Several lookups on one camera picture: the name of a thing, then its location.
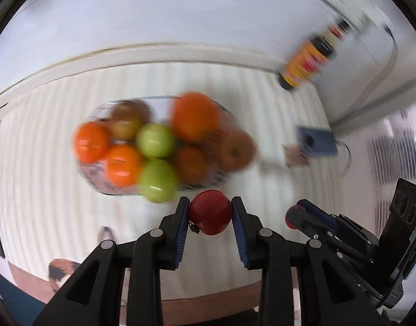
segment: orange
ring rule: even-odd
[[[218,129],[220,107],[198,92],[176,98],[172,109],[172,126],[177,136],[189,143],[200,143],[204,136]]]
[[[174,165],[184,183],[202,184],[208,172],[208,156],[199,147],[185,145],[174,156]]]
[[[73,147],[81,163],[94,163],[107,153],[110,137],[102,125],[95,122],[84,123],[75,133]]]
[[[137,183],[143,165],[143,157],[134,146],[114,145],[105,158],[105,175],[109,181],[120,187]]]

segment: silver screw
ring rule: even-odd
[[[111,249],[112,247],[113,247],[113,241],[112,240],[104,240],[101,243],[101,248],[103,248],[104,250]]]
[[[272,234],[273,234],[273,232],[268,228],[262,228],[259,231],[259,235],[265,236],[266,238],[268,238],[269,236],[272,236]]]
[[[151,230],[151,237],[152,238],[158,238],[158,237],[160,237],[160,236],[162,236],[163,235],[163,231],[161,230],[161,229],[153,229],[153,230]]]
[[[319,249],[319,248],[321,248],[321,241],[319,241],[317,239],[312,239],[309,242],[309,246],[314,248],[314,249]]]

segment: red apple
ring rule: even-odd
[[[218,190],[203,191],[190,203],[188,219],[206,235],[219,234],[232,219],[232,204]]]
[[[252,137],[246,131],[230,127],[218,140],[217,165],[225,172],[242,170],[252,162],[255,153]]]

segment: yellow label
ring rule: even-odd
[[[307,40],[288,62],[281,75],[290,85],[296,87],[301,82],[311,78],[312,75],[318,72],[320,66],[326,63],[327,58]]]

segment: apple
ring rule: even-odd
[[[116,139],[133,141],[149,118],[149,107],[143,101],[124,100],[114,107],[108,126]]]
[[[219,234],[232,219],[232,204],[221,191],[205,190],[190,203],[188,219],[206,235]]]
[[[252,137],[239,128],[229,127],[216,143],[216,161],[225,172],[235,172],[248,166],[256,153]]]
[[[137,147],[148,158],[168,157],[175,148],[176,139],[171,129],[162,124],[149,123],[137,135]]]
[[[173,198],[179,180],[175,169],[162,159],[150,159],[138,178],[139,192],[150,202],[163,202]]]

